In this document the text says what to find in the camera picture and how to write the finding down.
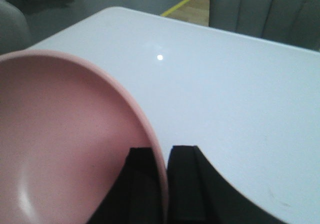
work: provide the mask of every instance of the pink bowl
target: pink bowl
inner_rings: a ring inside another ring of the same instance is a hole
[[[0,223],[85,224],[131,147],[153,149],[166,210],[156,136],[117,81],[66,53],[0,56]]]

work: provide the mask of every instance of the gray chair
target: gray chair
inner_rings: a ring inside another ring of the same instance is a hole
[[[320,48],[320,0],[210,0],[209,26]]]
[[[24,14],[5,0],[0,0],[0,55],[31,45],[31,34]]]

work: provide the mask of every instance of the yellow line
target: yellow line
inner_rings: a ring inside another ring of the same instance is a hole
[[[182,7],[184,4],[186,4],[189,1],[191,1],[191,0],[182,0],[182,1],[180,1],[177,5],[174,5],[173,7],[171,7],[168,10],[166,10],[164,13],[162,13],[161,16],[162,17],[168,16],[170,13],[173,13],[175,10],[177,10],[180,7]]]

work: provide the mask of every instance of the gray floor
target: gray floor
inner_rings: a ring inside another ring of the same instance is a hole
[[[14,0],[25,15],[32,43],[112,6],[121,6],[159,15],[182,0]]]

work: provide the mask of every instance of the white table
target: white table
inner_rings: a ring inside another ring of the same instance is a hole
[[[320,53],[120,7],[32,49],[77,55],[114,76],[165,161],[172,145],[198,145],[264,210],[320,223]]]

